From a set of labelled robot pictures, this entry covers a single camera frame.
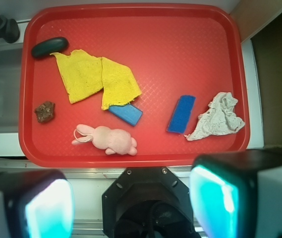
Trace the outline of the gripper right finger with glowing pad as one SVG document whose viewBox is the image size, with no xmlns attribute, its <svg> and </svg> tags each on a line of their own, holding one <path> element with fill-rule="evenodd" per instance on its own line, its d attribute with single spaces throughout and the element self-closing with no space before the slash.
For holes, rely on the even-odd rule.
<svg viewBox="0 0 282 238">
<path fill-rule="evenodd" d="M 282 149 L 200 155 L 189 195 L 209 238 L 282 238 Z"/>
</svg>

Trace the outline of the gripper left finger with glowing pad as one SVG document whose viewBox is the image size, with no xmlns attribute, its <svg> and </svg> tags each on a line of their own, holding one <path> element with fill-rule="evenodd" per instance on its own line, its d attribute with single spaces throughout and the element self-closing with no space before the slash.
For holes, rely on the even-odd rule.
<svg viewBox="0 0 282 238">
<path fill-rule="evenodd" d="M 0 172 L 0 238 L 69 238 L 74 195 L 59 170 Z"/>
</svg>

